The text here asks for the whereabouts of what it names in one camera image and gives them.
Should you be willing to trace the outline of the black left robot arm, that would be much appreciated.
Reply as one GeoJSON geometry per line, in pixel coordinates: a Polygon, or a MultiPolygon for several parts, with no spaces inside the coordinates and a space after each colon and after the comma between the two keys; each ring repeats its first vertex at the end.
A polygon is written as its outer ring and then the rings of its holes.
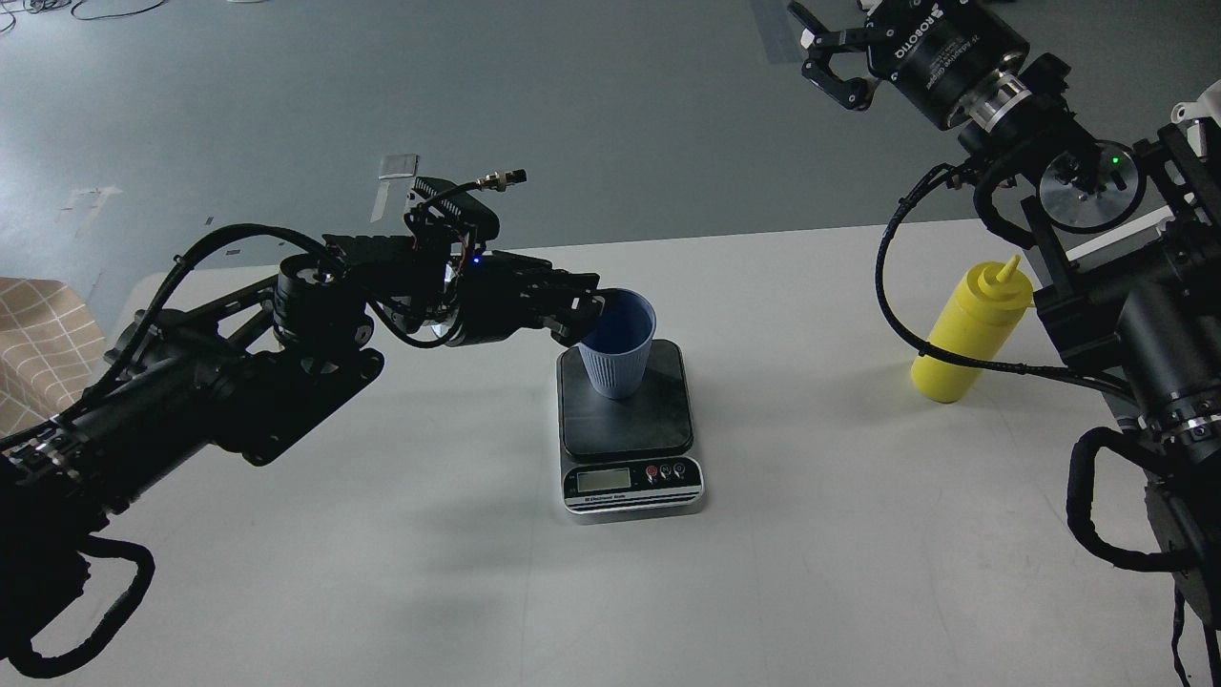
{"type": "Polygon", "coordinates": [[[99,656],[155,574],[109,519],[201,448],[283,455],[379,378],[376,325],[418,349],[589,336],[614,301],[598,275],[488,251],[501,221],[474,192],[525,178],[419,176],[396,236],[233,223],[179,254],[81,399],[2,439],[2,660],[54,678],[99,656]]]}

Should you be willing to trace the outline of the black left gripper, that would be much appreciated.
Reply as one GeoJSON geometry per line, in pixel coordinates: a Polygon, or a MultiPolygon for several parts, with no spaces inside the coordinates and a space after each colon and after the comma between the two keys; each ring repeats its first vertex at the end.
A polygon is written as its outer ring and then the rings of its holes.
{"type": "Polygon", "coordinates": [[[474,347],[510,338],[518,329],[547,329],[560,347],[575,347],[598,325],[607,297],[601,275],[554,268],[514,253],[485,253],[457,278],[455,312],[444,347],[474,347]]]}

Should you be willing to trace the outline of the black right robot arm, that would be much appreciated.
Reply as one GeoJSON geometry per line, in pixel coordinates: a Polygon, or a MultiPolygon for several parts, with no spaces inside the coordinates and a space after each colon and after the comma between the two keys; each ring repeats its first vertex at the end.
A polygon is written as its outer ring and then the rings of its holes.
{"type": "Polygon", "coordinates": [[[1093,388],[1132,410],[1073,447],[1066,523],[1085,552],[1136,574],[1172,574],[1172,643],[1186,611],[1219,682],[1219,87],[1173,109],[1153,139],[1092,135],[1066,100],[1070,66],[982,1],[862,1],[860,28],[829,31],[806,6],[803,78],[863,112],[889,83],[965,162],[930,168],[882,231],[874,292],[921,369],[963,395],[976,371],[1093,388]],[[938,184],[972,187],[996,238],[1037,253],[1042,290],[1017,264],[972,268],[929,336],[894,312],[885,264],[900,225],[938,184]]]}

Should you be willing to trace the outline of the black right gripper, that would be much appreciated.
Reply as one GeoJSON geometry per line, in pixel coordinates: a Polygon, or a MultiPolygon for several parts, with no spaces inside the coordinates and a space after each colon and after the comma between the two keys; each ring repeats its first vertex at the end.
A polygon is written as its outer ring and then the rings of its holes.
{"type": "Polygon", "coordinates": [[[802,27],[799,45],[807,56],[799,72],[842,109],[864,112],[878,81],[866,74],[841,78],[832,60],[867,52],[871,74],[906,96],[938,131],[963,123],[961,100],[991,73],[1016,70],[1031,45],[980,1],[880,1],[866,27],[830,31],[802,2],[788,12],[802,27]]]}

